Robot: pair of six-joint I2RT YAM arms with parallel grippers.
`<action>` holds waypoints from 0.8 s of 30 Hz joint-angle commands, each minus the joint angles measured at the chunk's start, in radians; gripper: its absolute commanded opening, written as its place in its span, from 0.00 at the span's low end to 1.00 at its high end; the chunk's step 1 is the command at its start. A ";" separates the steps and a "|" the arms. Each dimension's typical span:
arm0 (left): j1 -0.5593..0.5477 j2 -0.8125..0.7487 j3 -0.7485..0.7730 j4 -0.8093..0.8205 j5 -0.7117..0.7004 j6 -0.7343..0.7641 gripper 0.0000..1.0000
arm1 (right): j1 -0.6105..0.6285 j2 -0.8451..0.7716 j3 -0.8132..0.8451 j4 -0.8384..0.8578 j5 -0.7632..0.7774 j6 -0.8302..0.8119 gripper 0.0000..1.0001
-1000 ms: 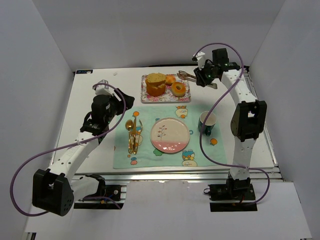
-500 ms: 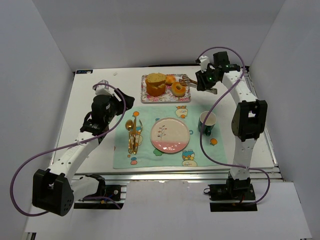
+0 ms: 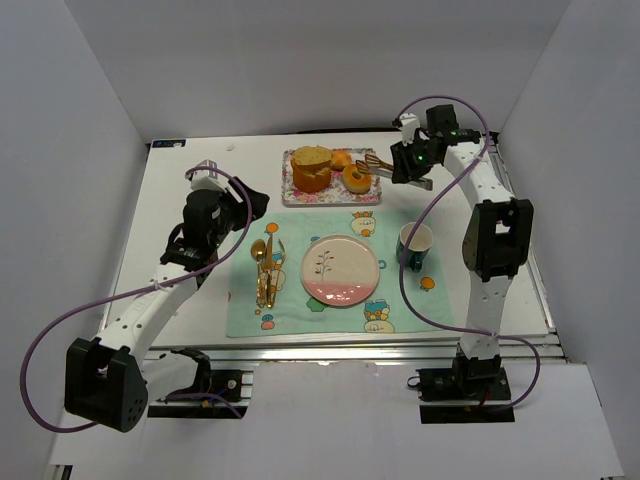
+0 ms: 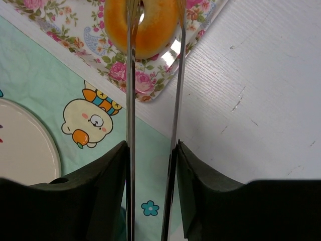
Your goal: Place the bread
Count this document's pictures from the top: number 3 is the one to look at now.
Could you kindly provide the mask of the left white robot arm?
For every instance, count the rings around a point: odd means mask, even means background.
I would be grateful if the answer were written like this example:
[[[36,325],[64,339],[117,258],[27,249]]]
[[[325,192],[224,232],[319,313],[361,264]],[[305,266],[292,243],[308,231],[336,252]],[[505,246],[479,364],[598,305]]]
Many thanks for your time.
[[[211,390],[209,357],[180,347],[155,361],[150,347],[178,309],[204,284],[218,248],[231,232],[267,211],[268,195],[233,178],[229,188],[191,192],[183,220],[170,233],[152,287],[93,339],[76,339],[66,353],[67,412],[120,432],[132,430],[151,402]]]

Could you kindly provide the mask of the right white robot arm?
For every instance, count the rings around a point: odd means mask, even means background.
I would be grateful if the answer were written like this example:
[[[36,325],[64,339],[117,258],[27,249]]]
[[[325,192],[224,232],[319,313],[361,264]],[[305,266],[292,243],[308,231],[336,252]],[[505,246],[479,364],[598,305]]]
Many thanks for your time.
[[[391,147],[393,183],[418,181],[441,165],[471,208],[462,241],[470,297],[452,370],[461,385],[493,381],[501,368],[499,334],[506,296],[528,259],[533,205],[503,186],[487,154],[488,131],[461,128],[452,104],[428,109],[424,120],[403,110],[393,124],[402,135]]]

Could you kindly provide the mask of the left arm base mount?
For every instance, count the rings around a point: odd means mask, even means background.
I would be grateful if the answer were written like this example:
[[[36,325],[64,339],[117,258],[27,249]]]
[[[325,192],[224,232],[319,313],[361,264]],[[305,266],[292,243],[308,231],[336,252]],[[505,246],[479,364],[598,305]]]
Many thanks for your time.
[[[253,373],[221,367],[199,350],[163,353],[142,374],[150,418],[240,420],[248,410]]]

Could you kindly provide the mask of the orange glazed donut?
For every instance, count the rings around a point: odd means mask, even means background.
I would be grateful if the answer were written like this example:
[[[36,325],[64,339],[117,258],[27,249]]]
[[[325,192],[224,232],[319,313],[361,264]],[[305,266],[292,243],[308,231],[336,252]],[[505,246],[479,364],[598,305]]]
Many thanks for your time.
[[[342,171],[342,181],[345,188],[354,194],[367,193],[372,185],[372,175],[362,173],[354,163],[344,167]]]

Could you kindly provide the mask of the metal food tongs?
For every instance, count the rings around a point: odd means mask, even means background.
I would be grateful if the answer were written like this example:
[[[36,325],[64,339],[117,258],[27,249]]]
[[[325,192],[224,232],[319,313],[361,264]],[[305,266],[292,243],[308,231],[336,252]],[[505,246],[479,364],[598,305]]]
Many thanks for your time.
[[[374,154],[366,154],[363,160],[356,160],[355,166],[361,174],[377,175],[389,179],[393,184],[411,185],[426,191],[433,190],[433,181],[426,177],[406,180],[394,174],[394,167]]]

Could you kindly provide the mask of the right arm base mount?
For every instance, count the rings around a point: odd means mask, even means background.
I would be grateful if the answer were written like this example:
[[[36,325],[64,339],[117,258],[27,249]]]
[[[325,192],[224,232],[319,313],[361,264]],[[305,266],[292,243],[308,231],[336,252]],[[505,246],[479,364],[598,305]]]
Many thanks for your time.
[[[451,368],[419,369],[407,379],[408,389],[419,398],[423,425],[513,423],[511,390],[504,368],[495,379],[460,387]]]

